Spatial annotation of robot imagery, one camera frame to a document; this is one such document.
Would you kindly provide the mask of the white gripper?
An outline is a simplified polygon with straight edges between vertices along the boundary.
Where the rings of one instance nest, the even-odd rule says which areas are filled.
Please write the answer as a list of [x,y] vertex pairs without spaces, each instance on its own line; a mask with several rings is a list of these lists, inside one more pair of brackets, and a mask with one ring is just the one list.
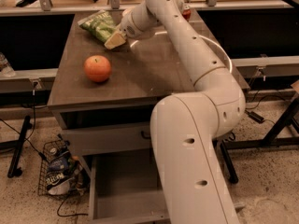
[[126,37],[139,38],[148,29],[156,25],[156,19],[151,14],[145,3],[141,3],[133,8],[128,8],[122,12],[119,32],[115,32],[105,42],[107,49],[114,49],[126,42]]

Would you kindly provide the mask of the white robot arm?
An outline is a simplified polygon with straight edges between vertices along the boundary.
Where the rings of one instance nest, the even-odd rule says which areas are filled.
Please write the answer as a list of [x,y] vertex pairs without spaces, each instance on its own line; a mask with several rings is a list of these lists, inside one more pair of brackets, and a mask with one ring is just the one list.
[[183,16],[183,0],[144,0],[121,20],[135,38],[161,23],[194,87],[163,98],[153,109],[150,134],[172,224],[239,224],[212,141],[230,132],[245,97],[223,63]]

